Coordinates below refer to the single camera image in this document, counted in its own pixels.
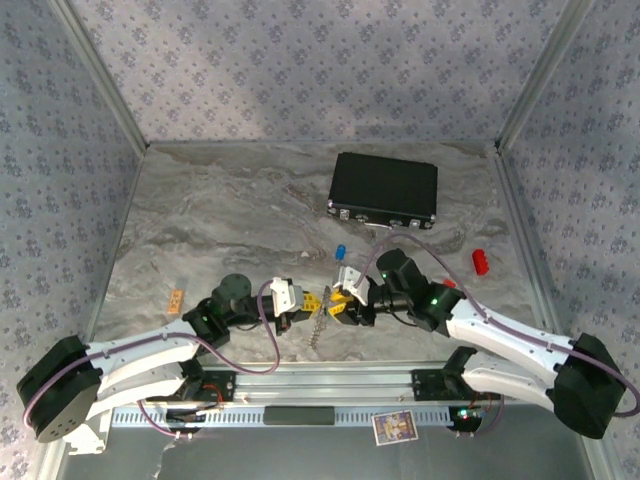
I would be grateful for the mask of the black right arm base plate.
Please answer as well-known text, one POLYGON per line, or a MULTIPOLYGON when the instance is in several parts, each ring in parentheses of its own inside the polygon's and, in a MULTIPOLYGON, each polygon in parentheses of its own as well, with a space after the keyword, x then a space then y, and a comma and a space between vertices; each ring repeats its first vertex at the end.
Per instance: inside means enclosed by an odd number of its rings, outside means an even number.
POLYGON ((415 401, 445 403, 452 422, 447 429, 457 437, 473 438, 491 431, 504 413, 502 396, 473 390, 443 370, 413 370, 411 384, 415 401))

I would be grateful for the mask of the colourful picture card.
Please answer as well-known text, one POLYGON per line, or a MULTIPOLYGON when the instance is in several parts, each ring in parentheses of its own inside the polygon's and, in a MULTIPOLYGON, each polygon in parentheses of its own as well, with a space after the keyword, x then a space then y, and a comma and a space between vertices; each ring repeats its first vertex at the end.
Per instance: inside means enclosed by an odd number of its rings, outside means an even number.
POLYGON ((419 439, 414 415, 409 410, 379 413, 372 416, 377 446, 387 446, 419 439))

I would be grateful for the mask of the black hard case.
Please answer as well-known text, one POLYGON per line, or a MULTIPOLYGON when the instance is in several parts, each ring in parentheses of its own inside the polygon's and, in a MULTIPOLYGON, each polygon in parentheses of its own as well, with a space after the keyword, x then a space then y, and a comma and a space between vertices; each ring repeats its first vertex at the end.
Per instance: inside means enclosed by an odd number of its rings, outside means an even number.
POLYGON ((427 230, 437 217, 438 168, 430 163, 342 152, 327 213, 342 221, 427 230))

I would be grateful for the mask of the aluminium mounting rail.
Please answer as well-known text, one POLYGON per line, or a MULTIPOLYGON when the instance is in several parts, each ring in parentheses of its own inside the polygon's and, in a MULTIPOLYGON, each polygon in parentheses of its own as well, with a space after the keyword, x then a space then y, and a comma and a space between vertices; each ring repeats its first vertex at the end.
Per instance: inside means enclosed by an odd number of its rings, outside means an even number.
MULTIPOLYGON (((313 404, 337 402, 365 404, 418 402, 414 400, 411 372, 418 369, 443 370, 462 379, 478 392, 503 395, 516 401, 553 409, 551 388, 541 380, 505 362, 480 354, 471 358, 470 369, 458 373, 451 367, 433 365, 285 365, 268 375, 236 373, 233 401, 237 404, 313 404)), ((203 371, 232 371, 205 368, 196 363, 173 363, 138 373, 127 379, 107 380, 89 396, 90 416, 105 410, 149 399, 168 402, 190 376, 203 371)))

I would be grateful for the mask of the aluminium corner post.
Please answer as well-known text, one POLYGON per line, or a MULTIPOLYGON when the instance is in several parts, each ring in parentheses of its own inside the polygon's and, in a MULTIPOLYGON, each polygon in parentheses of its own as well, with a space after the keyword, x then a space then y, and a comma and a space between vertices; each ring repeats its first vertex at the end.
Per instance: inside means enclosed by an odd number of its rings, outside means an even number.
POLYGON ((81 62, 88 70, 117 123, 123 130, 124 135, 137 155, 143 157, 147 150, 144 136, 71 0, 46 1, 60 22, 81 62))
POLYGON ((531 115, 547 84, 560 65, 596 0, 567 0, 536 60, 523 89, 495 140, 496 150, 509 150, 531 115))

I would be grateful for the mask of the black pad on duct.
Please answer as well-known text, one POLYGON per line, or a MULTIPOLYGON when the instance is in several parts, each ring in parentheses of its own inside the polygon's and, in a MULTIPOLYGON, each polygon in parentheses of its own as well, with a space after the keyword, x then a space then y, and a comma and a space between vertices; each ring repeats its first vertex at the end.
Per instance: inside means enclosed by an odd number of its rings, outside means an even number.
POLYGON ((267 426, 333 426, 332 406, 267 406, 262 421, 267 426))

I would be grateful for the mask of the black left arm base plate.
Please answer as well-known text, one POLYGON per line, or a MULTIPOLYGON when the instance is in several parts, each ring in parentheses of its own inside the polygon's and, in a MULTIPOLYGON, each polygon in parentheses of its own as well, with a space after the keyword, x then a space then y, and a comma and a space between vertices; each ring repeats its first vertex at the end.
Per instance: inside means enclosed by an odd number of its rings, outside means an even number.
POLYGON ((188 377, 169 397, 165 423, 172 433, 195 434, 208 416, 220 413, 233 401, 236 386, 234 371, 203 371, 188 377))

